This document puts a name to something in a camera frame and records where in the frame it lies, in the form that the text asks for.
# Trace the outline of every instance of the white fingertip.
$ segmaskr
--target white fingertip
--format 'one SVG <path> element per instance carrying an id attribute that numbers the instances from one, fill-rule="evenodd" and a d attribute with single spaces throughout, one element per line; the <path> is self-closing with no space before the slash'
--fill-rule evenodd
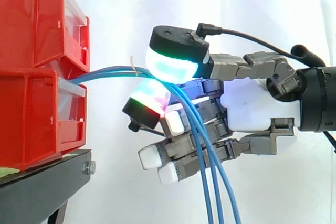
<path id="1" fill-rule="evenodd" d="M 167 163 L 158 170 L 159 179 L 163 184 L 172 184 L 178 182 L 178 175 L 173 162 Z"/>
<path id="2" fill-rule="evenodd" d="M 159 168 L 162 161 L 155 145 L 147 146 L 139 151 L 139 158 L 144 170 Z"/>
<path id="3" fill-rule="evenodd" d="M 166 118 L 172 136 L 178 136 L 184 133 L 182 119 L 176 110 L 167 113 L 164 117 Z"/>

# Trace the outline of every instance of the black sensor cap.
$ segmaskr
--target black sensor cap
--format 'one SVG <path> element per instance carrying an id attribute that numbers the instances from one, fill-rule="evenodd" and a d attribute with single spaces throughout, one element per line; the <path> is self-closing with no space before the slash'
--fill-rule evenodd
<path id="1" fill-rule="evenodd" d="M 185 28 L 156 26 L 149 46 L 170 58 L 201 63 L 209 50 L 209 43 L 195 41 L 192 32 Z"/>

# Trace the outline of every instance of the robotic hand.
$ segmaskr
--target robotic hand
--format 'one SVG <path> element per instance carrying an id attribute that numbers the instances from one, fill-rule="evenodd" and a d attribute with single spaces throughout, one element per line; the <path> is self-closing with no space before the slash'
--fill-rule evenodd
<path id="1" fill-rule="evenodd" d="M 241 57 L 209 54 L 207 35 L 232 34 L 251 39 L 275 52 L 255 52 Z M 285 56 L 309 66 L 294 70 Z M 196 105 L 210 141 L 220 160 L 244 154 L 276 154 L 278 136 L 294 136 L 293 129 L 324 132 L 336 129 L 336 67 L 304 46 L 291 54 L 251 36 L 199 24 L 196 31 L 157 26 L 147 58 L 152 74 L 163 81 L 182 83 L 191 100 L 205 98 Z M 177 101 L 171 98 L 170 105 Z M 166 139 L 139 151 L 145 170 L 157 168 L 164 184 L 188 178 L 199 171 L 191 127 L 183 109 L 153 116 L 150 109 L 134 111 L 128 102 L 124 112 L 131 117 L 130 129 L 154 128 L 159 121 Z M 233 132 L 248 133 L 240 140 Z M 205 145 L 206 167 L 209 159 Z"/>

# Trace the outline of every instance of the red storage bin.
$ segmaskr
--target red storage bin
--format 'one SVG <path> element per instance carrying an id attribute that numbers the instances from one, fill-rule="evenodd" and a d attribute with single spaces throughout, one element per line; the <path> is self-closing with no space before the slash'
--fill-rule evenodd
<path id="1" fill-rule="evenodd" d="M 89 20 L 74 0 L 0 0 L 0 68 L 89 72 Z"/>
<path id="2" fill-rule="evenodd" d="M 51 69 L 0 70 L 0 167 L 26 170 L 86 142 L 86 89 Z"/>

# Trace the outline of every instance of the black cable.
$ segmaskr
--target black cable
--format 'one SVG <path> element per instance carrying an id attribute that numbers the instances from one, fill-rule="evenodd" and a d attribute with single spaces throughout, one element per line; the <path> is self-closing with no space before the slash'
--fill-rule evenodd
<path id="1" fill-rule="evenodd" d="M 166 135 L 163 134 L 162 132 L 159 132 L 159 131 L 156 131 L 156 130 L 152 130 L 152 129 L 150 129 L 150 128 L 140 128 L 140 130 L 141 130 L 141 131 L 146 131 L 146 132 L 149 132 L 149 133 L 158 135 L 158 136 L 166 137 Z"/>
<path id="2" fill-rule="evenodd" d="M 326 138 L 329 140 L 331 145 L 334 147 L 334 149 L 335 149 L 334 152 L 336 153 L 336 140 L 335 140 L 335 138 L 328 131 L 323 131 L 323 133 L 326 136 Z"/>
<path id="3" fill-rule="evenodd" d="M 292 55 L 292 54 L 290 54 L 290 53 L 288 53 L 286 51 L 283 51 L 282 49 L 277 48 L 277 47 L 273 46 L 272 44 L 267 43 L 267 42 L 265 42 L 265 41 L 263 41 L 261 39 L 258 39 L 256 37 L 253 37 L 253 36 L 251 36 L 249 34 L 244 34 L 244 33 L 241 33 L 239 31 L 234 31 L 234 30 L 229 30 L 229 29 L 223 29 L 223 28 L 221 29 L 221 32 L 222 32 L 222 34 L 229 34 L 229 35 L 233 35 L 233 36 L 237 36 L 237 37 L 240 37 L 240 38 L 251 40 L 251 41 L 253 41 L 255 43 L 258 43 L 258 44 L 260 44 L 260 45 L 262 45 L 264 47 L 267 47 L 268 49 L 271 49 L 274 52 L 277 52 L 280 55 L 283 55 L 283 56 L 286 56 L 288 58 L 300 61 L 300 57 Z"/>
<path id="4" fill-rule="evenodd" d="M 312 54 L 311 52 L 309 52 L 308 54 L 299 54 L 299 55 L 294 55 L 294 54 L 290 54 L 280 48 L 277 48 L 276 46 L 265 42 L 261 39 L 258 39 L 252 35 L 249 34 L 244 34 L 241 33 L 239 31 L 235 31 L 235 30 L 230 30 L 230 29 L 223 29 L 219 26 L 214 26 L 214 25 L 210 25 L 210 24 L 203 24 L 200 23 L 197 27 L 196 30 L 196 34 L 202 38 L 205 38 L 207 35 L 220 35 L 220 34 L 228 34 L 228 35 L 233 35 L 233 36 L 237 36 L 240 38 L 244 38 L 250 41 L 253 41 L 257 44 L 260 44 L 274 52 L 277 52 L 280 55 L 286 56 L 290 59 L 294 59 L 297 60 L 298 62 L 301 62 L 303 64 L 305 64 L 308 67 L 324 67 L 325 64 L 323 62 L 322 59 L 320 59 L 319 57 L 317 57 L 316 55 Z"/>

